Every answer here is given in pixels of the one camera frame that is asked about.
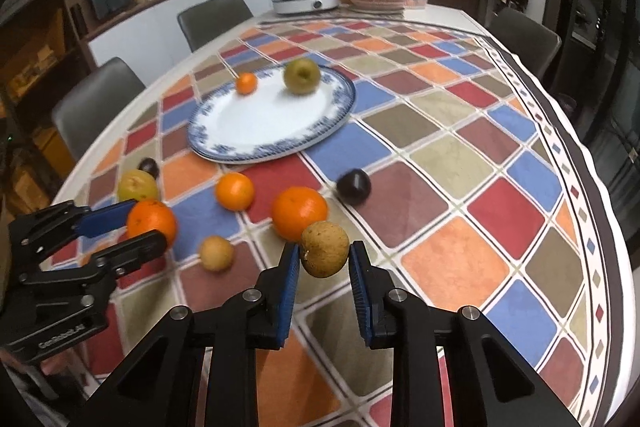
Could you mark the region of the large orange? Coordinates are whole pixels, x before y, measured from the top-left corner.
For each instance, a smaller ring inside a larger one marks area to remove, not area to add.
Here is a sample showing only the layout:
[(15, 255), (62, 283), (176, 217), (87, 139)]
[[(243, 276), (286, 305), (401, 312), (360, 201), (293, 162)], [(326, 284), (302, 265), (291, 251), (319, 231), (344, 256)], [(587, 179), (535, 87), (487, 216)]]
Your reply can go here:
[(174, 245), (178, 234), (178, 222), (172, 210), (159, 200), (140, 200), (134, 204), (127, 216), (128, 239), (149, 231), (162, 233), (168, 248)]

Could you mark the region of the small orange mandarin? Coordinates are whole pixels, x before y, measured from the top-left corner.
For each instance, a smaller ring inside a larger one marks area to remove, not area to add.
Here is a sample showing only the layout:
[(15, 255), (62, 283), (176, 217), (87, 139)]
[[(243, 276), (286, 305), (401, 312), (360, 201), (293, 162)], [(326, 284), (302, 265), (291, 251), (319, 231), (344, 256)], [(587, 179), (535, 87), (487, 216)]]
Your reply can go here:
[(235, 91), (240, 95), (250, 95), (256, 91), (257, 83), (254, 72), (241, 72), (235, 79)]

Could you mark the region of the small brown fruit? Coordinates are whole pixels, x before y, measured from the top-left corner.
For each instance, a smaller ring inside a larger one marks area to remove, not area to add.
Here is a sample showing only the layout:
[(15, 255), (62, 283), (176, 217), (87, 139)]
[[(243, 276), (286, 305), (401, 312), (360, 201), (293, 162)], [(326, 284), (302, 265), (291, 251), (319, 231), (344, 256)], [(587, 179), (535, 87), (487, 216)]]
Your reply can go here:
[(303, 231), (299, 246), (300, 260), (307, 273), (326, 279), (343, 268), (349, 252), (349, 237), (339, 225), (318, 221)]

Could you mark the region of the small green apple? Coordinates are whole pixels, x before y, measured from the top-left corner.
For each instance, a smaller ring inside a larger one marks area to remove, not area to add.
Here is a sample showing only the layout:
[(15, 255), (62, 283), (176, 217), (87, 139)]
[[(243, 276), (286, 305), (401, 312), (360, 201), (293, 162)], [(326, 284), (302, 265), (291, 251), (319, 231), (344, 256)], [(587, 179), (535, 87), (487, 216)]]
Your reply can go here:
[(308, 57), (288, 62), (283, 72), (286, 89), (295, 95), (307, 95), (316, 91), (321, 79), (320, 67)]

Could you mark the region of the dark plum left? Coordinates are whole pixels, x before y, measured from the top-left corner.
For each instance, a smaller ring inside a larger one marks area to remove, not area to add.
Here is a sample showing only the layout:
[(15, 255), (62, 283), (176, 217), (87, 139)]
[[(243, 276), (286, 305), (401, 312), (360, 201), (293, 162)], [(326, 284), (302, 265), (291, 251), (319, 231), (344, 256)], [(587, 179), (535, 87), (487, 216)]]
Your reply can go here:
[(158, 167), (157, 162), (151, 157), (143, 158), (142, 161), (139, 162), (137, 169), (149, 173), (154, 179), (157, 179), (160, 175), (160, 167)]

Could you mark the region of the brown round fruit centre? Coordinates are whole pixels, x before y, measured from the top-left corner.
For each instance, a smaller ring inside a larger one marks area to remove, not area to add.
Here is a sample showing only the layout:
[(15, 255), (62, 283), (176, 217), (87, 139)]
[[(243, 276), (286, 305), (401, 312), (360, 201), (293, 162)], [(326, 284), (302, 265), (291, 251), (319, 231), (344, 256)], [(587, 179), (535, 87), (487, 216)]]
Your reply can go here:
[(209, 272), (228, 270), (234, 261), (232, 244), (221, 236), (205, 237), (198, 247), (198, 257), (202, 267)]

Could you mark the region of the grey chair left near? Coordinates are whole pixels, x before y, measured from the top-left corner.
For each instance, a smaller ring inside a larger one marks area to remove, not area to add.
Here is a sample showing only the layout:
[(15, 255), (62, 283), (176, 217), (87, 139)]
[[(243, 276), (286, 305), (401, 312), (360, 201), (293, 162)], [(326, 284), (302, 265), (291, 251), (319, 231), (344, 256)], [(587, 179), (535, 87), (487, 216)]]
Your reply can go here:
[(145, 89), (136, 73), (113, 57), (76, 84), (52, 110), (52, 121), (75, 160)]

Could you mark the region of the grey chair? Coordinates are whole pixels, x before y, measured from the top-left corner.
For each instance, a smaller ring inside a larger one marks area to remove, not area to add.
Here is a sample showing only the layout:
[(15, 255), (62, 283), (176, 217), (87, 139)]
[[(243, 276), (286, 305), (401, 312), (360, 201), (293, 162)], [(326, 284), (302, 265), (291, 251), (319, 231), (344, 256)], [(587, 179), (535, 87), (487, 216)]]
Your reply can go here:
[(244, 0), (207, 0), (178, 14), (178, 24), (195, 52), (253, 17)]
[(488, 31), (539, 80), (544, 78), (562, 43), (554, 31), (510, 8), (492, 17)]
[(75, 160), (145, 89), (136, 73), (113, 57), (76, 84), (52, 110), (52, 121)]

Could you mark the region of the orange mandarin near plate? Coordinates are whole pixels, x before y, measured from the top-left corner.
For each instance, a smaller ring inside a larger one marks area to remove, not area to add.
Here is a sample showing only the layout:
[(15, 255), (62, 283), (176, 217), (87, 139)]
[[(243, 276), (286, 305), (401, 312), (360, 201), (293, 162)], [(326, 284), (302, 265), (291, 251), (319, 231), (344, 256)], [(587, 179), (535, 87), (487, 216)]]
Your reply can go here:
[(253, 204), (255, 187), (245, 174), (228, 172), (218, 180), (214, 193), (218, 204), (224, 209), (243, 211)]

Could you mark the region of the blue white porcelain plate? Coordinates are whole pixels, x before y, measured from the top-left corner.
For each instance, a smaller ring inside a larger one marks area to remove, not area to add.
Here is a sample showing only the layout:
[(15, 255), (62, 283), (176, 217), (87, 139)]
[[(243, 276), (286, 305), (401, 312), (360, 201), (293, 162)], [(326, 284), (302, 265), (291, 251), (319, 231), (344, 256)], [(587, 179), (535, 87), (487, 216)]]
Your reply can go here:
[(285, 87), (283, 65), (259, 69), (257, 88), (244, 95), (228, 81), (204, 98), (189, 119), (194, 153), (227, 165), (250, 165), (314, 146), (337, 132), (356, 105), (355, 83), (322, 66), (311, 94)]

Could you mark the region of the orange tangerine right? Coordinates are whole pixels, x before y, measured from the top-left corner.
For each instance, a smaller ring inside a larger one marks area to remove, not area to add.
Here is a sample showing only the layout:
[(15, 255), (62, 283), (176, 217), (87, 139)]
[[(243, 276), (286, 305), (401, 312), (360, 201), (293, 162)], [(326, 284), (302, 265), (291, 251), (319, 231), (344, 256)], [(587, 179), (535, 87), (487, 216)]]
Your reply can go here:
[(322, 195), (306, 186), (291, 186), (271, 204), (273, 230), (287, 242), (298, 242), (314, 222), (326, 221), (329, 206)]

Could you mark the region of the grey chair left far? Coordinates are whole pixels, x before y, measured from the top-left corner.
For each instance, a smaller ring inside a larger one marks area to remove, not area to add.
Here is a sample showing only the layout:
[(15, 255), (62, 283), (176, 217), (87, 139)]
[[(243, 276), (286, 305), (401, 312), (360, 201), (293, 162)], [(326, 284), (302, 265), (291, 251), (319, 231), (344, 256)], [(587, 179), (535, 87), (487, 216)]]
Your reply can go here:
[(178, 24), (195, 52), (253, 17), (244, 0), (207, 0), (178, 14)]

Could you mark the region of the dark plum right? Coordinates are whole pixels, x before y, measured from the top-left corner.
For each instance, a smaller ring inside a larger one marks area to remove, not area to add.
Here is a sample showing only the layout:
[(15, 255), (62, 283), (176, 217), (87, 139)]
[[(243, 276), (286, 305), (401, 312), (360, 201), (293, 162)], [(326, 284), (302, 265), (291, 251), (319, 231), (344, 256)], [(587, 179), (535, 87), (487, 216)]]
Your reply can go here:
[(372, 185), (367, 173), (361, 169), (352, 169), (337, 180), (335, 190), (340, 199), (348, 205), (358, 206), (371, 194)]

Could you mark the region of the white induction cooker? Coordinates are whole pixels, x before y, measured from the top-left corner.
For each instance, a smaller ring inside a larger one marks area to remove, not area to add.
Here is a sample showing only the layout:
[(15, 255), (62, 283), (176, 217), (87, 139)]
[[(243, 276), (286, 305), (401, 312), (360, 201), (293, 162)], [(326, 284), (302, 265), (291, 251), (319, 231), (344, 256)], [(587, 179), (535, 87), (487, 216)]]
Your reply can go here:
[(272, 0), (273, 11), (278, 15), (305, 15), (337, 9), (341, 0)]

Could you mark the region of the grey chair far right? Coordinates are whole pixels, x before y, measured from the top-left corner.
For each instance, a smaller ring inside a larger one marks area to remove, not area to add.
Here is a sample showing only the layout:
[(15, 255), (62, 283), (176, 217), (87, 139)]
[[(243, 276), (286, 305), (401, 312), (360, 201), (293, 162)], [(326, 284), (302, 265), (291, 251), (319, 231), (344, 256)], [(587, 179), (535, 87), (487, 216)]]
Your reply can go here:
[(488, 31), (539, 80), (544, 78), (562, 43), (554, 31), (510, 8), (492, 17)]

